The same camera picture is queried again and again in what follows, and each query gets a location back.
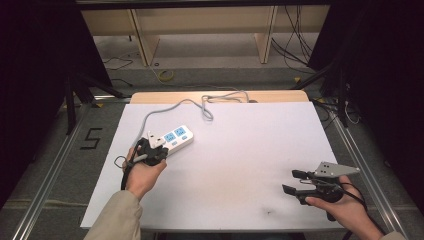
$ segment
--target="gray cable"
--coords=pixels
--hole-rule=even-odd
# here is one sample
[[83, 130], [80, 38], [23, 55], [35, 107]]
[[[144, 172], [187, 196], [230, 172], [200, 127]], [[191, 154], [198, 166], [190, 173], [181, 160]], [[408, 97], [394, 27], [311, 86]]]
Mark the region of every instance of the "gray cable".
[[214, 118], [213, 114], [208, 109], [206, 109], [206, 102], [210, 103], [211, 99], [236, 100], [238, 102], [242, 102], [240, 99], [238, 99], [236, 97], [228, 97], [228, 96], [231, 96], [231, 95], [234, 95], [234, 94], [237, 94], [237, 93], [244, 93], [245, 96], [246, 96], [246, 101], [249, 102], [249, 94], [247, 92], [236, 91], [236, 92], [228, 93], [228, 94], [225, 94], [225, 95], [222, 95], [222, 96], [203, 95], [202, 96], [202, 105], [194, 102], [191, 99], [183, 99], [172, 107], [162, 109], [162, 110], [156, 110], [156, 111], [152, 111], [152, 112], [148, 113], [143, 119], [143, 123], [141, 125], [140, 132], [138, 133], [138, 135], [137, 135], [136, 139], [134, 140], [132, 146], [135, 146], [137, 144], [137, 141], [141, 139], [141, 136], [143, 135], [143, 132], [144, 132], [144, 128], [146, 127], [147, 118], [150, 115], [155, 114], [155, 113], [163, 113], [163, 112], [171, 111], [171, 110], [177, 108], [178, 106], [180, 106], [181, 103], [188, 101], [188, 102], [193, 103], [194, 105], [196, 105], [198, 108], [200, 108], [202, 110], [202, 115], [207, 121], [213, 121], [213, 118]]

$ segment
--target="floor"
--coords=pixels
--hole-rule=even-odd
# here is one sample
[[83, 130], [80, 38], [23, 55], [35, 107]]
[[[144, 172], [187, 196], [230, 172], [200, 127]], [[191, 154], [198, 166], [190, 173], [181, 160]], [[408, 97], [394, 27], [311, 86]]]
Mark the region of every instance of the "floor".
[[[309, 46], [313, 48], [318, 35], [304, 35]], [[276, 34], [274, 39], [294, 55], [307, 61], [298, 41], [291, 40], [290, 44], [286, 45], [290, 34]], [[234, 83], [246, 89], [287, 89], [295, 84], [295, 78], [305, 79], [309, 76], [305, 72], [311, 71], [299, 62], [285, 60], [275, 49], [271, 49], [267, 64], [259, 63], [251, 34], [162, 36], [152, 69], [142, 66], [137, 45], [130, 41], [129, 37], [95, 37], [95, 42], [110, 77], [117, 79], [113, 81], [114, 87], [129, 93], [163, 89], [164, 86], [157, 83], [153, 71], [157, 73], [172, 70], [176, 74], [174, 81], [179, 84], [196, 84], [200, 81], [230, 85]], [[260, 79], [263, 84], [255, 83], [251, 79]], [[319, 97], [319, 84], [320, 82], [317, 82], [306, 88], [310, 97]], [[169, 91], [176, 89], [179, 88], [168, 88]], [[93, 93], [97, 96], [107, 95], [98, 89], [93, 89]], [[87, 230], [79, 228], [79, 223], [84, 216], [125, 104], [125, 100], [101, 98], [96, 101], [96, 105], [88, 109], [87, 106], [81, 106], [78, 109], [79, 116], [83, 116], [80, 119], [81, 127], [75, 135], [68, 136], [65, 135], [66, 109], [59, 110], [55, 125], [43, 140], [43, 148], [40, 149], [37, 160], [28, 167], [15, 192], [0, 211], [0, 239], [13, 238], [17, 226], [20, 226], [31, 205], [31, 200], [42, 191], [46, 193], [45, 202], [40, 212], [35, 213], [38, 217], [33, 219], [34, 222], [27, 231], [28, 238], [82, 239], [85, 236]], [[377, 191], [370, 190], [367, 181], [359, 176], [353, 180], [361, 189], [365, 189], [364, 195], [369, 203], [370, 214], [380, 225], [388, 226], [390, 224], [387, 224], [387, 221], [393, 219], [384, 218], [384, 215], [388, 210], [393, 210], [396, 215], [394, 220], [399, 221], [408, 238], [422, 239], [424, 218], [391, 169], [384, 164], [384, 157], [375, 146], [367, 127], [361, 122], [350, 123], [346, 130], [339, 126], [337, 118], [333, 115], [327, 117], [327, 112], [323, 109], [317, 107], [317, 113], [323, 120], [323, 128], [339, 163], [352, 165], [365, 160], [368, 164], [377, 182]], [[96, 149], [84, 150], [84, 147], [92, 144], [85, 141], [89, 131], [92, 132], [91, 137], [98, 137], [101, 141]], [[64, 143], [68, 143], [70, 147], [64, 150]], [[51, 176], [48, 179], [51, 182], [48, 189], [42, 187], [46, 185], [46, 176]], [[383, 204], [381, 207], [381, 204], [375, 203], [375, 197], [379, 197], [379, 194], [383, 195], [382, 199], [388, 201], [388, 208], [387, 205]], [[340, 231], [307, 232], [305, 236], [308, 240], [341, 239], [343, 234], [344, 232]], [[143, 239], [153, 238], [152, 233], [143, 235]]]

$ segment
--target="metal rail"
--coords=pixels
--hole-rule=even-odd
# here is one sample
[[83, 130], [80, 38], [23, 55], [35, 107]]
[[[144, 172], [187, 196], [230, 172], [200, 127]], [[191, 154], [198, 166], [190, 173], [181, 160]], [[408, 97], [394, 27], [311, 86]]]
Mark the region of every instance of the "metal rail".
[[370, 192], [370, 195], [374, 200], [375, 205], [380, 212], [388, 230], [400, 232], [403, 234], [405, 239], [409, 239], [406, 230], [399, 220], [399, 216], [394, 211], [390, 201], [384, 195], [383, 190], [372, 174], [370, 167], [368, 166], [364, 156], [356, 145], [356, 142], [350, 134], [349, 129], [344, 128], [343, 124], [338, 119], [335, 120], [335, 126], [343, 142], [345, 143], [346, 148], [349, 151], [349, 154], [352, 157], [355, 165], [361, 169], [361, 176], [363, 177], [365, 185]]
[[62, 166], [69, 154], [69, 151], [76, 139], [76, 136], [79, 133], [79, 130], [85, 119], [85, 116], [90, 110], [90, 107], [91, 107], [91, 104], [83, 104], [81, 106], [80, 113], [78, 114], [77, 124], [74, 130], [69, 135], [66, 136], [65, 141], [60, 147], [60, 150], [58, 154], [56, 155], [49, 169], [49, 172], [44, 178], [44, 181], [41, 184], [37, 194], [35, 195], [34, 199], [32, 200], [31, 204], [26, 210], [24, 216], [19, 222], [15, 230], [15, 234], [13, 235], [14, 240], [28, 239], [38, 219], [38, 216], [40, 215], [41, 210], [43, 209], [44, 203], [46, 202], [47, 197], [49, 196], [54, 186], [54, 183], [56, 182], [56, 179], [59, 176], [60, 170], [62, 169]]

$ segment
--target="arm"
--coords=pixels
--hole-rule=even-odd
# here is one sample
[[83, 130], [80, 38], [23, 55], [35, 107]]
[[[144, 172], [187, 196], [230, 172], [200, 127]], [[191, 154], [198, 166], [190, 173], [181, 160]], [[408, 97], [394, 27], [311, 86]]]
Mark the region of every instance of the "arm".
[[[346, 176], [341, 176], [340, 182], [351, 184], [349, 178]], [[355, 196], [360, 197], [359, 192], [353, 186], [344, 184], [343, 188], [346, 191], [349, 191], [350, 193], [354, 194]], [[356, 236], [358, 236], [362, 240], [403, 239], [403, 237], [389, 238], [391, 236], [387, 236], [388, 238], [383, 238], [383, 233], [378, 230], [378, 228], [368, 217], [368, 214], [362, 204], [347, 195], [344, 195], [342, 199], [340, 199], [336, 203], [329, 203], [322, 199], [313, 197], [307, 197], [306, 202], [308, 202], [312, 206], [321, 208], [329, 212], [343, 227], [352, 231]]]
[[140, 239], [140, 200], [156, 183], [165, 169], [163, 160], [156, 166], [137, 163], [131, 170], [126, 190], [115, 193], [103, 208], [84, 239]]

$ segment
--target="gray carpet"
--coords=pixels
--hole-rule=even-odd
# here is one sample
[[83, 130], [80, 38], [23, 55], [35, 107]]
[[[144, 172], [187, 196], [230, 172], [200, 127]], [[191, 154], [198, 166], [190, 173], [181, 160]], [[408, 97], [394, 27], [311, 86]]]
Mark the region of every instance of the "gray carpet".
[[[127, 94], [139, 91], [192, 91], [216, 90], [211, 87], [181, 88], [163, 86], [155, 79], [150, 70], [121, 70], [109, 71], [111, 78], [120, 78], [131, 84], [128, 86], [122, 81], [113, 81], [115, 89]], [[288, 89], [294, 85], [294, 77], [301, 76], [305, 79], [308, 74], [298, 73], [290, 69], [178, 69], [174, 70], [175, 78], [172, 84], [194, 85], [209, 84], [215, 86], [232, 86], [243, 90], [276, 90]], [[319, 83], [307, 87], [310, 96], [318, 96]], [[104, 95], [98, 89], [93, 89], [95, 95]], [[81, 130], [64, 163], [59, 177], [48, 197], [49, 201], [44, 206], [30, 239], [82, 239], [86, 230], [79, 228], [79, 223], [84, 216], [92, 191], [103, 167], [105, 157], [112, 142], [114, 133], [119, 123], [125, 103], [105, 102], [100, 108], [91, 108], [82, 124]], [[326, 118], [326, 112], [317, 108], [321, 119]], [[340, 164], [353, 166], [353, 161], [338, 134], [334, 122], [328, 119], [322, 122], [327, 127], [327, 134], [333, 152]], [[11, 239], [15, 226], [29, 204], [29, 200], [36, 194], [50, 164], [56, 156], [65, 138], [66, 112], [58, 112], [55, 124], [44, 139], [43, 148], [37, 160], [31, 164], [10, 197], [8, 204], [0, 211], [0, 239]], [[101, 128], [92, 131], [92, 137], [100, 138], [96, 149], [84, 150], [84, 147], [93, 146], [93, 142], [85, 141], [89, 129]], [[384, 158], [376, 147], [373, 136], [362, 123], [349, 124], [355, 141], [362, 154], [377, 177], [386, 196], [393, 204], [404, 227], [410, 234], [410, 239], [422, 239], [424, 236], [424, 218], [414, 208], [414, 204], [407, 196], [402, 185], [394, 176], [392, 170], [384, 165]], [[377, 222], [384, 225], [378, 211], [373, 207], [370, 195], [361, 177], [352, 177], [354, 183], [363, 191], [367, 203], [370, 205], [370, 214]], [[306, 233], [308, 240], [341, 239], [344, 232], [332, 233]], [[151, 234], [143, 235], [144, 239], [152, 239]]]

